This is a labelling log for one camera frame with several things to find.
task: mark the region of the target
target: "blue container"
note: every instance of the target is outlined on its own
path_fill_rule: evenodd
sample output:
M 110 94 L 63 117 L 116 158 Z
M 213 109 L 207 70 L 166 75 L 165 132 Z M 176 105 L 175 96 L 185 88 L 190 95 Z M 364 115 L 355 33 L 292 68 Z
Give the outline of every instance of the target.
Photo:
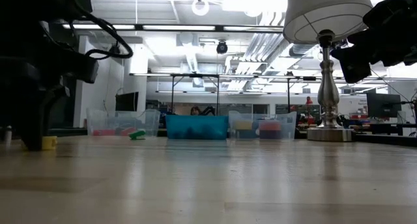
M 229 117 L 166 115 L 168 139 L 227 138 Z

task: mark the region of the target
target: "black camera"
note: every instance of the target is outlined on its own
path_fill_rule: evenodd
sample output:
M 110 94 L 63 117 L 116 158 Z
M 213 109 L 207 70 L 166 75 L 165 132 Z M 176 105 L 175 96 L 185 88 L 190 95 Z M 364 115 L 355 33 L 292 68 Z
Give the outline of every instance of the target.
M 369 64 L 382 61 L 385 67 L 417 61 L 417 1 L 384 0 L 363 18 L 368 29 L 347 39 L 350 48 L 333 49 L 347 83 L 356 83 L 371 75 Z
M 217 53 L 220 55 L 227 53 L 227 45 L 225 41 L 219 41 L 219 44 L 217 45 L 216 49 Z

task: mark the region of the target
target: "clear plastic bin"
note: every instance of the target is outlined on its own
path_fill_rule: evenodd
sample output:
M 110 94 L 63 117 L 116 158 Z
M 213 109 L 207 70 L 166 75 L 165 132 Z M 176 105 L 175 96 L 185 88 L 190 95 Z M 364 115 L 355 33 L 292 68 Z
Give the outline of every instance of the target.
M 293 140 L 296 112 L 278 115 L 229 112 L 230 138 Z
M 227 138 L 228 117 L 225 116 L 184 116 L 166 115 L 169 139 L 211 139 Z
M 128 136 L 129 133 L 144 130 L 145 138 L 156 137 L 159 118 L 160 112 L 154 109 L 142 113 L 87 109 L 87 131 L 91 136 Z

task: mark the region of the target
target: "desk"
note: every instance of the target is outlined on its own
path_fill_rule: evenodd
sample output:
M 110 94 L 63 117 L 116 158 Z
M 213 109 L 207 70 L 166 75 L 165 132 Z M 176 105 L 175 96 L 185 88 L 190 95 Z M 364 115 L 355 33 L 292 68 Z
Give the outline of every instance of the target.
M 357 142 L 63 137 L 57 151 L 0 148 L 0 223 L 415 224 L 415 155 Z
M 381 123 L 381 124 L 370 124 L 372 134 L 378 133 L 398 133 L 399 136 L 403 136 L 403 128 L 417 128 L 417 124 L 391 124 L 391 123 Z

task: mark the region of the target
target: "lampshade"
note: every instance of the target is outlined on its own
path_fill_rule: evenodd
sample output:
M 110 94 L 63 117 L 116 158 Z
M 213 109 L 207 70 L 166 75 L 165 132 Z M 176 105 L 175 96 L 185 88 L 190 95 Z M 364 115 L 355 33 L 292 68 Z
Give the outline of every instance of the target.
M 363 16 L 371 0 L 288 0 L 284 37 L 295 44 L 316 44 L 318 33 L 333 31 L 334 40 L 365 29 Z

